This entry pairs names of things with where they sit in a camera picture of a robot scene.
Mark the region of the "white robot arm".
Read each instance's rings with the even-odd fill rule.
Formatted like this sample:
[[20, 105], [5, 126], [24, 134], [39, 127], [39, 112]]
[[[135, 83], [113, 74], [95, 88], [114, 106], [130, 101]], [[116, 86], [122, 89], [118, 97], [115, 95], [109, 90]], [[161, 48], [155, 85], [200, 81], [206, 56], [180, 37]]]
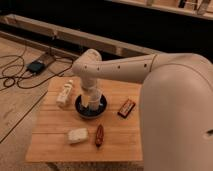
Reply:
[[97, 78], [142, 85], [144, 171], [213, 171], [213, 63], [194, 53], [104, 61], [89, 49], [72, 66], [87, 90]]

